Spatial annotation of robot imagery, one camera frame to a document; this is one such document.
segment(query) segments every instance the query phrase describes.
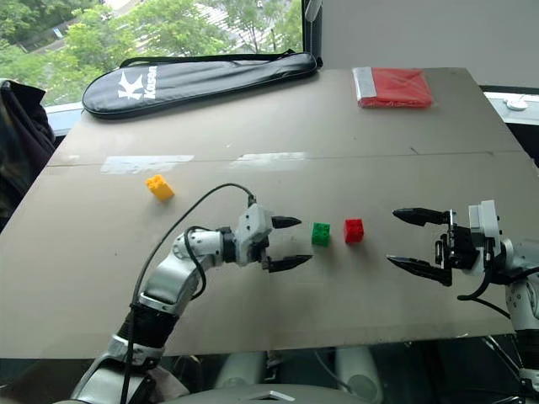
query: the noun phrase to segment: yellow lego brick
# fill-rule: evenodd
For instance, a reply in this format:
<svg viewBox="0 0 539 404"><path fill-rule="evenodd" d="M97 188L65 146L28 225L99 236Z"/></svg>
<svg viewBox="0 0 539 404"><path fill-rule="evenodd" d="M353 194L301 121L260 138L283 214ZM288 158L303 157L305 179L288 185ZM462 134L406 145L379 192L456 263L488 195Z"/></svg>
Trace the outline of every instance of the yellow lego brick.
<svg viewBox="0 0 539 404"><path fill-rule="evenodd" d="M170 188L163 175L157 174L146 180L146 185L152 194L159 200L166 200L174 196L174 191Z"/></svg>

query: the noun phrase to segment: red lego brick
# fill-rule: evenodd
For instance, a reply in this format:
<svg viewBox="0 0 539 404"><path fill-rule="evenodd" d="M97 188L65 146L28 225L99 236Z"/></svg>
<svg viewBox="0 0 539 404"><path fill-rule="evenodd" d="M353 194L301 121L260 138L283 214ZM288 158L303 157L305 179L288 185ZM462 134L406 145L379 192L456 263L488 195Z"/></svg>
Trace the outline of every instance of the red lego brick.
<svg viewBox="0 0 539 404"><path fill-rule="evenodd" d="M344 241L360 242L363 240L363 221L361 219L346 219L344 221Z"/></svg>

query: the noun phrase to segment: white tape on table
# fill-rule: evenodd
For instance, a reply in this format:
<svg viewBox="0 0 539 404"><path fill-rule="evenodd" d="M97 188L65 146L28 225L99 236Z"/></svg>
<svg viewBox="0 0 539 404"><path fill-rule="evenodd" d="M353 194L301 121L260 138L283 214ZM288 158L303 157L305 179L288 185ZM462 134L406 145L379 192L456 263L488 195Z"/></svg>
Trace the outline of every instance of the white tape on table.
<svg viewBox="0 0 539 404"><path fill-rule="evenodd" d="M194 156L109 156L101 166L103 174L137 174L145 171L170 171Z"/></svg>

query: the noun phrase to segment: gray table surface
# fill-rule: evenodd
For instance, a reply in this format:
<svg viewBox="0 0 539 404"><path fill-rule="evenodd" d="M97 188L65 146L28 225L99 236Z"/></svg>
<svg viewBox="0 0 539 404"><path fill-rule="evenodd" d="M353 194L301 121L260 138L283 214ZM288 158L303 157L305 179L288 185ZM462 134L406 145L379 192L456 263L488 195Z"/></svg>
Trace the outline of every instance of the gray table surface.
<svg viewBox="0 0 539 404"><path fill-rule="evenodd" d="M497 313L456 300L479 278L455 273L445 288L385 259L433 260L442 230L404 224L391 215L400 207L456 209L467 224L468 205L495 199L505 235L539 239L528 156L466 70L426 73L435 98L427 110L359 109L351 73L326 71L144 119L85 114L0 235L0 357L98 354L158 238L206 190L229 181L303 220L271 234L272 256L314 258L279 274L258 264L210 270L167 354L509 332ZM144 184L156 172L177 193L166 204ZM223 191L185 225L235 226L244 202ZM349 217L364 221L359 245L344 243ZM331 224L330 247L311 246L314 221ZM504 304L501 287L487 297Z"/></svg>

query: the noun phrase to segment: robotic arm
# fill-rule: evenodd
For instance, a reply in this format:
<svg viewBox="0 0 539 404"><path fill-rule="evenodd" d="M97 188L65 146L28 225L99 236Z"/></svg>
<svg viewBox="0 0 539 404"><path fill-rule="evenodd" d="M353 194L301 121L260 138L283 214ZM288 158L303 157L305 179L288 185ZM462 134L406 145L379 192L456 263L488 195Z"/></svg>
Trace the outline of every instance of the robotic arm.
<svg viewBox="0 0 539 404"><path fill-rule="evenodd" d="M127 403L148 402L155 381L148 370L155 368L165 350L174 325L193 298L204 271L223 263L243 267L261 262L263 269L278 272L305 263L310 255L285 257L272 261L266 255L268 235L301 223L293 217L272 216L256 203L239 217L237 230L229 227L215 231L191 227L174 241L170 254L157 266L131 305L134 316L127 316L120 330L112 335L105 352L92 363L77 384L72 399L88 404L117 404L128 362L128 340L133 328L133 354Z"/></svg>
<svg viewBox="0 0 539 404"><path fill-rule="evenodd" d="M435 262L439 267L414 258L387 256L399 268L444 286L451 286L454 268L465 274L484 274L476 291L459 295L458 299L477 301L495 310L499 309L480 300L479 296L491 283L505 285L505 301L523 365L521 394L539 401L539 243L502 240L493 200L468 207L469 228L457 225L453 210L414 208L395 210L393 214L416 226L447 225L447 232L435 244Z"/></svg>

